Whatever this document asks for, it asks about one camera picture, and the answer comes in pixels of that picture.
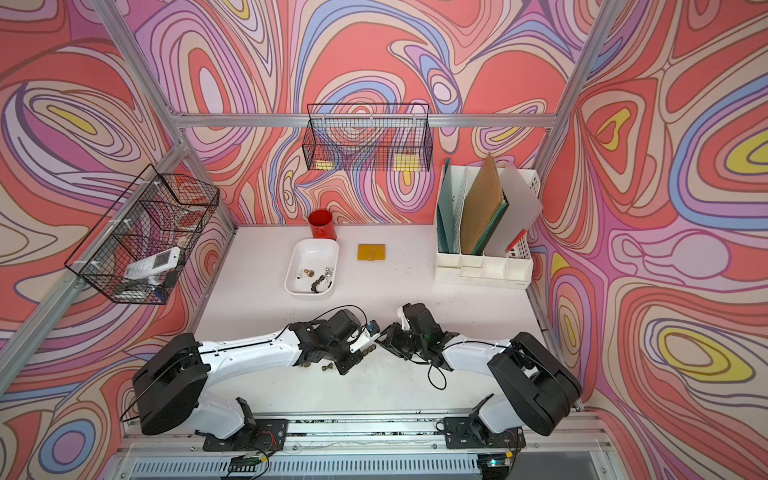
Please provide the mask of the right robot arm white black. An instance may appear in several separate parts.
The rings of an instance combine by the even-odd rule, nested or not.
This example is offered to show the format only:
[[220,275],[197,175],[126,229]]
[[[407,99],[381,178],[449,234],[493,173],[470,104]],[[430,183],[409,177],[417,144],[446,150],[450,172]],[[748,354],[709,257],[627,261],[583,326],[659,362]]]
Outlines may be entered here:
[[477,439],[523,426],[549,436],[579,402],[579,380],[528,332],[510,340],[479,340],[443,330],[422,303],[398,310],[399,321],[377,343],[398,358],[416,358],[429,367],[491,377],[501,390],[468,416]]

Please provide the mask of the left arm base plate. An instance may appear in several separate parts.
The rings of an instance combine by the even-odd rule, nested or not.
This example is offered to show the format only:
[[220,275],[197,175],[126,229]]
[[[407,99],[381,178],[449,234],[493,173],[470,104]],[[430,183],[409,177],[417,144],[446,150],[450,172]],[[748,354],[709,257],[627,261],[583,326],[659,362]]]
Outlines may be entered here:
[[281,451],[287,438],[287,419],[256,419],[248,421],[239,431],[227,439],[212,434],[204,435],[203,450],[206,452]]

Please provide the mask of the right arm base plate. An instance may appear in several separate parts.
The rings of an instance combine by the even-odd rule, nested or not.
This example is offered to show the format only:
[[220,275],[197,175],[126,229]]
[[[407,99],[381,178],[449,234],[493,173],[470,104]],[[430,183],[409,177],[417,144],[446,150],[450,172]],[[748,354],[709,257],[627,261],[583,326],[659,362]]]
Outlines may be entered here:
[[446,447],[458,449],[505,449],[522,450],[526,446],[523,430],[520,427],[494,433],[478,417],[444,417],[436,424],[443,434]]

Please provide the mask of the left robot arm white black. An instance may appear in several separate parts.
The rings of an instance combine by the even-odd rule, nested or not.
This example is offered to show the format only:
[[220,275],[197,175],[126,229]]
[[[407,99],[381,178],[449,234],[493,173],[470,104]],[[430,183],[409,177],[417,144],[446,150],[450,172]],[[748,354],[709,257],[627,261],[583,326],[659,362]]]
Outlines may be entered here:
[[381,335],[377,322],[362,322],[349,309],[328,319],[294,322],[277,333],[242,340],[199,342],[191,333],[169,341],[133,376],[127,412],[137,411],[147,436],[177,427],[228,440],[256,428],[247,401],[218,396],[213,387],[256,371],[329,361],[340,375],[359,364]]

